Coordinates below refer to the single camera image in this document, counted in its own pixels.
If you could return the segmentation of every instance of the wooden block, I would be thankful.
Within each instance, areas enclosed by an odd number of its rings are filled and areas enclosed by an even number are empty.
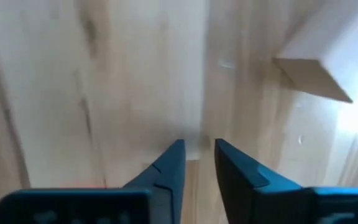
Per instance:
[[[276,59],[299,90],[353,102],[358,96],[358,0],[326,2]]]

